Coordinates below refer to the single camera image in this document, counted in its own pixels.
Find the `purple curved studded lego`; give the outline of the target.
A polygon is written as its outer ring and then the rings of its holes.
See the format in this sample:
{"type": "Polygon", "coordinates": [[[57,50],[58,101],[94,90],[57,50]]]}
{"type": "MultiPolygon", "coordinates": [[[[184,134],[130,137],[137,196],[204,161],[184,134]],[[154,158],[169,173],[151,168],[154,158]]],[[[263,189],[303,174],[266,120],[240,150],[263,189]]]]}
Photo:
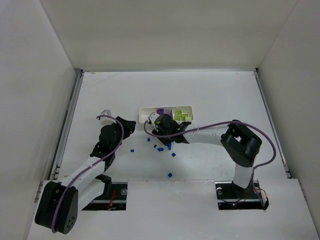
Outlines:
{"type": "Polygon", "coordinates": [[[164,113],[164,109],[163,109],[163,108],[158,108],[158,109],[156,110],[156,113],[159,114],[159,115],[161,115],[161,114],[164,113]]]}

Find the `purple lego brick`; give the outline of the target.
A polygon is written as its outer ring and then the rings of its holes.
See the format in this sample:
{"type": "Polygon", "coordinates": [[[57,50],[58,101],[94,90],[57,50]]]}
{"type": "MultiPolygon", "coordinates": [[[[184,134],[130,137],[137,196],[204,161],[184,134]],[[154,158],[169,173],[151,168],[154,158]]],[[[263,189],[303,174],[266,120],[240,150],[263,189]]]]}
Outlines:
{"type": "Polygon", "coordinates": [[[167,114],[167,115],[169,115],[171,118],[173,118],[173,112],[172,112],[171,109],[167,109],[167,110],[165,111],[165,114],[167,114]]]}

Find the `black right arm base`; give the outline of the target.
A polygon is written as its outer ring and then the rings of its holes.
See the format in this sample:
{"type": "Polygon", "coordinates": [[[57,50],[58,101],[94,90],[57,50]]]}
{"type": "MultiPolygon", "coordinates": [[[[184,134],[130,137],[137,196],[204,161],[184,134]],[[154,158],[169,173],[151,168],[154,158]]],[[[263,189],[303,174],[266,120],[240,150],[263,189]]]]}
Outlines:
{"type": "Polygon", "coordinates": [[[215,182],[217,206],[219,210],[266,210],[269,198],[266,191],[260,188],[258,181],[241,188],[231,181],[215,182]]]}

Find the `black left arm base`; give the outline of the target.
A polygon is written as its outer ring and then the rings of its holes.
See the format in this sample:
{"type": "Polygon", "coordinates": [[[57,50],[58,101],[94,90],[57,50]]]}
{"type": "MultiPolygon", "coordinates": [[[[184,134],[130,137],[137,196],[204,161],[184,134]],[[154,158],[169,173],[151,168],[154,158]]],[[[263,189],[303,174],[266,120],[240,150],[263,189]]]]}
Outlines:
{"type": "Polygon", "coordinates": [[[79,197],[81,211],[125,211],[128,182],[113,182],[106,175],[97,176],[79,197]]]}

